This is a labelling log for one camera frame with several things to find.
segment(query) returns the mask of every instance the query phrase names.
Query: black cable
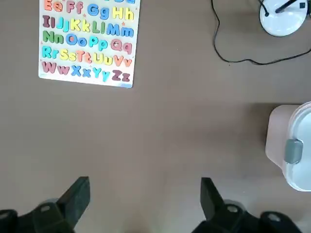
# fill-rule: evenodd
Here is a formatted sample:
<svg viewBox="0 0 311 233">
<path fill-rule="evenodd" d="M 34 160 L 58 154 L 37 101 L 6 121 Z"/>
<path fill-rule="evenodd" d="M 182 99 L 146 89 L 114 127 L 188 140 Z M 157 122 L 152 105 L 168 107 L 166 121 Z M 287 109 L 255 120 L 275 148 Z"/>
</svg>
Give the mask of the black cable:
<svg viewBox="0 0 311 233">
<path fill-rule="evenodd" d="M 228 63 L 240 63 L 240 62 L 246 62 L 246 61 L 249 61 L 255 65 L 258 65 L 258 66 L 264 66 L 264 65 L 271 65 L 271 64 L 275 64 L 275 63 L 278 63 L 278 62 L 282 62 L 282 61 L 287 61 L 287 60 L 291 60 L 291 59 L 294 59 L 294 58 L 297 58 L 297 57 L 301 57 L 303 55 L 306 55 L 308 53 L 311 52 L 311 49 L 309 49 L 308 51 L 306 52 L 303 52 L 303 53 L 300 53 L 300 54 L 297 54 L 295 56 L 291 56 L 291 57 L 285 57 L 285 58 L 282 58 L 282 59 L 277 59 L 277 60 L 274 60 L 274 61 L 271 61 L 271 62 L 267 62 L 267 63 L 261 63 L 261 62 L 257 62 L 257 61 L 254 61 L 253 59 L 243 59 L 243 60 L 237 60 L 237 61 L 229 61 L 227 59 L 225 59 L 223 56 L 220 55 L 220 53 L 218 52 L 217 48 L 216 48 L 216 37 L 217 37 L 217 34 L 218 34 L 218 30 L 219 30 L 219 26 L 220 26 L 220 20 L 219 20 L 219 17 L 215 11 L 215 8 L 214 8 L 214 0 L 210 0 L 211 1 L 211 6 L 212 6 L 212 10 L 213 10 L 213 13 L 214 15 L 216 16 L 217 18 L 217 21 L 218 21 L 218 25 L 216 27 L 216 30 L 215 30 L 215 34 L 214 34 L 214 37 L 213 37 L 213 45 L 214 45 L 214 49 L 215 49 L 215 52 L 217 53 L 217 55 L 219 56 L 219 58 L 221 60 L 223 60 L 224 62 L 228 62 Z"/>
<path fill-rule="evenodd" d="M 265 11 L 264 16 L 268 17 L 268 16 L 269 16 L 269 12 L 268 12 L 266 6 L 262 3 L 261 0 L 258 0 L 258 1 L 259 1 L 260 5 L 263 7 L 263 9 L 264 9 L 264 11 Z"/>
</svg>

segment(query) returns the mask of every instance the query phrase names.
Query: plastic container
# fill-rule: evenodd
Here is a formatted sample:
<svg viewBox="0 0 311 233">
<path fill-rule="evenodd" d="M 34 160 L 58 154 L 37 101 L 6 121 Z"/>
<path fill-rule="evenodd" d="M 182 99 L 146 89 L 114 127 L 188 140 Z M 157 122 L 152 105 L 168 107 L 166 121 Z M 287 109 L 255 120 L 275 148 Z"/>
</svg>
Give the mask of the plastic container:
<svg viewBox="0 0 311 233">
<path fill-rule="evenodd" d="M 311 192 L 311 102 L 281 105 L 272 111 L 266 154 L 291 187 Z"/>
</svg>

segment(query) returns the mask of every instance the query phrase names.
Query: alphabet puzzle board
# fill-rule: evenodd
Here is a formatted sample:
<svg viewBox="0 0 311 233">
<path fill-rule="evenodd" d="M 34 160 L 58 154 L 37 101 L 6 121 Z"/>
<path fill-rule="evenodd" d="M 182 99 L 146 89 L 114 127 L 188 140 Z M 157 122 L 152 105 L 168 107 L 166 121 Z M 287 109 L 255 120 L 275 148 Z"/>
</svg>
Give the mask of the alphabet puzzle board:
<svg viewBox="0 0 311 233">
<path fill-rule="evenodd" d="M 131 88 L 140 0 L 40 0 L 39 77 Z"/>
</svg>

